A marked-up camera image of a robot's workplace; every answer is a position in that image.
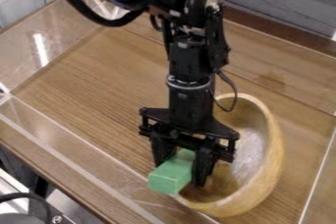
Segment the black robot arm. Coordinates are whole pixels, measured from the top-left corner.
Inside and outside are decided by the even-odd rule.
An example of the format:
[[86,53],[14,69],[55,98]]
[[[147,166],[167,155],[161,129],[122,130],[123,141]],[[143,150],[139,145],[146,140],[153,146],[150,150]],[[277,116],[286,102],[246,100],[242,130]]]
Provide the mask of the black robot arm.
[[161,20],[167,53],[169,106],[141,108],[138,133],[149,138],[153,161],[161,165],[179,147],[195,154],[191,183],[201,187],[218,160],[231,161],[238,133],[211,111],[214,80],[223,79],[229,46],[222,32],[219,0],[107,0]]

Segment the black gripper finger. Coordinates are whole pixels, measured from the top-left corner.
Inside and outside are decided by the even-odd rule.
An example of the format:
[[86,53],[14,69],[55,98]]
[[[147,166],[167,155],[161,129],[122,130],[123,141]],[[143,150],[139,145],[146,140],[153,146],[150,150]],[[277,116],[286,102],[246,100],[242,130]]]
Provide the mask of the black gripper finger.
[[211,172],[214,164],[214,155],[210,149],[201,148],[195,152],[195,159],[193,163],[193,170],[191,170],[191,183],[195,187],[202,187],[206,183],[207,175]]
[[177,146],[173,143],[170,143],[166,139],[151,138],[150,149],[151,149],[153,163],[154,166],[158,167],[175,154]]

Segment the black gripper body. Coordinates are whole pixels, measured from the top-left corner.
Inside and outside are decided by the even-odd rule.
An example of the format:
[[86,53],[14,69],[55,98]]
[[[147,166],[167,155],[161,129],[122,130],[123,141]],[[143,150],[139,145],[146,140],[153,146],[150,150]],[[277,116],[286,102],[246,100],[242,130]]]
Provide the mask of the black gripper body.
[[149,138],[162,138],[197,152],[202,147],[211,150],[214,161],[231,162],[234,142],[239,134],[218,122],[211,114],[213,106],[223,107],[213,97],[213,89],[177,89],[169,92],[167,108],[138,110],[138,133]]

